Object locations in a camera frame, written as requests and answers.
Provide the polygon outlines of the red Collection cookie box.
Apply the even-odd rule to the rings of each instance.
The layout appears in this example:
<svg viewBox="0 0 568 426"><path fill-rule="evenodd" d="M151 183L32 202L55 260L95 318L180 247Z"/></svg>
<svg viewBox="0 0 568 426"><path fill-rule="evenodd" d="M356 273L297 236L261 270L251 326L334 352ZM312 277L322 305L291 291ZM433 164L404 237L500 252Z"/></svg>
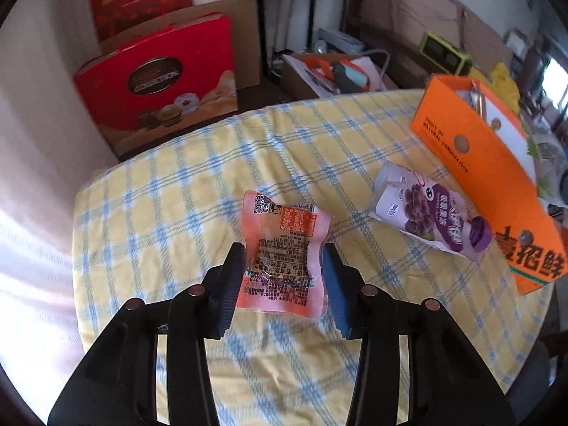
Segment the red Collection cookie box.
<svg viewBox="0 0 568 426"><path fill-rule="evenodd" d="M237 111L230 19L213 12L136 39L85 64L74 84L119 156Z"/></svg>

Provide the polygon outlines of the pink snack packet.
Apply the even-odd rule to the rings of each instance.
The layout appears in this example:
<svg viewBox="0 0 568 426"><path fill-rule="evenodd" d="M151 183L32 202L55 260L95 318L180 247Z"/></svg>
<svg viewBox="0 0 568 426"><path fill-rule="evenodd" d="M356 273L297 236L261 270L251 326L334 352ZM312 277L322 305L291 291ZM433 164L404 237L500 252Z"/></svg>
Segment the pink snack packet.
<svg viewBox="0 0 568 426"><path fill-rule="evenodd" d="M261 192L246 191L246 270L237 307L319 318L326 303L321 249L330 223L331 216L315 205L277 204Z"/></svg>

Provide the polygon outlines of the yellow plaid tablecloth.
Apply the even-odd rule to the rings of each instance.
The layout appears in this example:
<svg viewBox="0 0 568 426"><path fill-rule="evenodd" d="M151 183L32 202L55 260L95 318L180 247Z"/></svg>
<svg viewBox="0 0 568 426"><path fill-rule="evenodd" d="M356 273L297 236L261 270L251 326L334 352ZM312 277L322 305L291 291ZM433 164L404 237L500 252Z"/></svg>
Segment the yellow plaid tablecloth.
<svg viewBox="0 0 568 426"><path fill-rule="evenodd" d="M368 216L385 162L449 189L449 171L410 129L422 91L296 102L233 116L103 173L79 191L73 284L92 345L129 298L172 298L242 237L242 197L257 190L329 213L329 239L368 283L400 300L438 299L509 389L541 331L553 291L520 295L498 247L470 262ZM359 342L317 320L239 310L206 345L224 425L341 425Z"/></svg>

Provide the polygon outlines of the open box with clutter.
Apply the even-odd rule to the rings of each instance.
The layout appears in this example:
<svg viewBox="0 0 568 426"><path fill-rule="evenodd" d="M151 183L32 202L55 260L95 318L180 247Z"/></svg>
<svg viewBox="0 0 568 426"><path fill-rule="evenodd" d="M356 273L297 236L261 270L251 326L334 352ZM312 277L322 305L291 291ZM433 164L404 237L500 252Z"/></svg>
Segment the open box with clutter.
<svg viewBox="0 0 568 426"><path fill-rule="evenodd" d="M305 53L285 55L281 85L296 99L394 91L399 87L387 75L390 56L376 53Z"/></svg>

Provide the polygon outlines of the orange cardboard box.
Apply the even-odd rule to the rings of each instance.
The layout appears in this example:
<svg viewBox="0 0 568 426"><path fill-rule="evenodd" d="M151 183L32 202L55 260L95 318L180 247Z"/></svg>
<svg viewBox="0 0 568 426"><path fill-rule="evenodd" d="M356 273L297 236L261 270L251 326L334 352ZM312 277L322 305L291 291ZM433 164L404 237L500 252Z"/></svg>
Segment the orange cardboard box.
<svg viewBox="0 0 568 426"><path fill-rule="evenodd" d="M566 276L567 231L538 194L536 145L490 88L431 76L411 129L488 220L519 293Z"/></svg>

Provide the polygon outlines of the yellow plastic bag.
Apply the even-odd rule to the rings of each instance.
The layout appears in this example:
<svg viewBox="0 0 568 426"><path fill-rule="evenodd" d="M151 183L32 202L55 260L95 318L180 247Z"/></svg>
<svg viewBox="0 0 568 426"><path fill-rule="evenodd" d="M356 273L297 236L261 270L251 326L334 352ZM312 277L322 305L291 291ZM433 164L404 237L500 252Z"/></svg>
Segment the yellow plastic bag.
<svg viewBox="0 0 568 426"><path fill-rule="evenodd" d="M472 66L469 77L480 81L483 85L493 91L506 104L513 114L519 114L521 99L519 88L511 78L508 67L503 62L496 62L488 76L484 75L479 69Z"/></svg>

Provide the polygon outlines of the green black radio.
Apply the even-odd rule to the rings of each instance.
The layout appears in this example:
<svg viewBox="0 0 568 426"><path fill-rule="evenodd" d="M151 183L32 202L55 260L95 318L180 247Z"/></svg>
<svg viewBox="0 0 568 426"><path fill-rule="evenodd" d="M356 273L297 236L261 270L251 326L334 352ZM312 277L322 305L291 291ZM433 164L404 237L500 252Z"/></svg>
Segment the green black radio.
<svg viewBox="0 0 568 426"><path fill-rule="evenodd" d="M469 55L431 31L424 32L419 52L449 75L468 76L473 66Z"/></svg>

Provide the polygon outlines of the green white snack bag in box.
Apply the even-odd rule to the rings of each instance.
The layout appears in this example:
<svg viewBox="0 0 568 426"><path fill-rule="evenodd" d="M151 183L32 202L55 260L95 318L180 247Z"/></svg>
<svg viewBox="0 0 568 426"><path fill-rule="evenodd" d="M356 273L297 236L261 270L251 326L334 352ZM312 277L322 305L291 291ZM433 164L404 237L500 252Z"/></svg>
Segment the green white snack bag in box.
<svg viewBox="0 0 568 426"><path fill-rule="evenodd" d="M533 159L537 196L557 226L567 228L567 154L550 131L522 122Z"/></svg>

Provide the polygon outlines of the purple grape jelly pouch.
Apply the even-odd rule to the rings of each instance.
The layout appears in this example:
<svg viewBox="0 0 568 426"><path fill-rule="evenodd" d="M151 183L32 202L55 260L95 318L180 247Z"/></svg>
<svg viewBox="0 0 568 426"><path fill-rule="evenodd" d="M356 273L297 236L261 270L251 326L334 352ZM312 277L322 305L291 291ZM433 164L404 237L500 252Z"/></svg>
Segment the purple grape jelly pouch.
<svg viewBox="0 0 568 426"><path fill-rule="evenodd" d="M376 176L369 215L428 246L474 262L493 238L489 222L469 217L456 192L398 164Z"/></svg>

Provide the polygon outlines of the grey power strip box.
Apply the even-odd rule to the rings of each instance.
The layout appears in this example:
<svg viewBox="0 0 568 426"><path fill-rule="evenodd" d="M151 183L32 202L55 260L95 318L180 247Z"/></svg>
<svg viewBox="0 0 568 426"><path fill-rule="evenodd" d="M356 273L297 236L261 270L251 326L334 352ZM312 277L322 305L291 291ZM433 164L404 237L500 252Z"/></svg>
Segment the grey power strip box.
<svg viewBox="0 0 568 426"><path fill-rule="evenodd" d="M337 51L358 55L364 51L364 43L339 30L319 28L314 50L318 53Z"/></svg>

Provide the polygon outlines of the brown cardboard box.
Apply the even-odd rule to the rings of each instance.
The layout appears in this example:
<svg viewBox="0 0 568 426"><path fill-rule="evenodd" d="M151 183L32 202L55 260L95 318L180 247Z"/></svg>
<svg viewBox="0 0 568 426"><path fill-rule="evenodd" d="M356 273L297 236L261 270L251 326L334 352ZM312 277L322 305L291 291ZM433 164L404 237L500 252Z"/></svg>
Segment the brown cardboard box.
<svg viewBox="0 0 568 426"><path fill-rule="evenodd" d="M219 0L213 3L190 6L164 16L155 17L127 29L112 38L99 42L103 54L110 54L133 39L183 25L209 13L220 12L230 19L234 54L234 73L238 89L255 87L261 80L260 39L257 0Z"/></svg>

